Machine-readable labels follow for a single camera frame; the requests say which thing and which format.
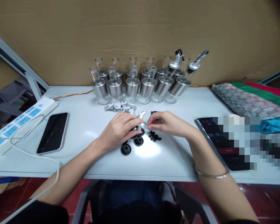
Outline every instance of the black rubber stopper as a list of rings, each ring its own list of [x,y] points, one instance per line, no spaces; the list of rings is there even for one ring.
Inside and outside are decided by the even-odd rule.
[[[142,131],[142,133],[141,133],[141,134],[137,134],[137,135],[135,135],[135,137],[141,137],[141,136],[143,136],[143,135],[144,135],[144,133],[145,133],[145,131],[144,131],[144,129],[143,129],[143,128],[141,128],[141,131]]]
[[[125,144],[121,146],[121,153],[125,156],[131,153],[131,147],[129,144]]]
[[[134,138],[134,144],[135,146],[140,146],[143,144],[143,138],[140,136],[137,136]]]

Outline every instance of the silver bangle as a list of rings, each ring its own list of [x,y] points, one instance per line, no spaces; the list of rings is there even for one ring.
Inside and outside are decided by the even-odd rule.
[[[225,169],[226,169],[226,172],[225,172],[223,175],[219,175],[219,176],[210,176],[210,175],[201,173],[201,172],[197,169],[197,167],[195,166],[195,170],[196,170],[197,173],[199,173],[200,175],[205,176],[205,177],[209,177],[209,178],[216,178],[216,179],[222,179],[222,178],[227,177],[227,175],[229,174],[229,170],[228,170],[226,167],[225,167]]]

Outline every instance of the power strip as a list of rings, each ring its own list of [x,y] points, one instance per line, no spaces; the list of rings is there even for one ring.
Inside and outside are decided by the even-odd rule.
[[[47,116],[52,110],[57,107],[59,102],[54,101],[53,99],[49,99],[47,97],[43,97],[38,101],[36,104],[34,104],[31,108],[29,108],[27,111],[22,113],[19,117],[14,119],[12,122],[10,122],[8,125],[6,125],[4,128],[0,130],[0,138],[10,138],[12,134],[19,129],[21,126],[23,126],[26,122],[30,121],[36,116],[44,115]],[[21,128],[14,136],[13,138],[20,138],[23,137],[25,134],[27,134],[33,126],[39,122],[38,119],[35,119],[31,122],[29,122],[27,125],[25,125],[23,128]],[[13,143],[16,143],[19,139],[13,139]],[[7,150],[9,150],[12,147],[8,139],[2,139],[0,140],[0,155],[3,155]]]

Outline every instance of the smartphone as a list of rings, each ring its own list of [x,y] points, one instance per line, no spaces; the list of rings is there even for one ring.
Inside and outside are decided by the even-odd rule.
[[[198,118],[195,122],[224,165],[232,171],[250,169],[250,163],[245,162],[244,155],[239,155],[239,149],[226,139],[212,117]]]
[[[37,154],[59,151],[63,147],[69,113],[51,115],[44,130]]]

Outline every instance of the black sleeve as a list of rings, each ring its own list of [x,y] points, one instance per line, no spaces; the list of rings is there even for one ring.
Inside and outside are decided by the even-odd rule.
[[[259,224],[259,222],[255,222],[252,220],[246,220],[246,219],[239,219],[239,220],[229,221],[226,224]]]
[[[68,212],[61,206],[35,201],[8,222],[18,223],[68,224]]]

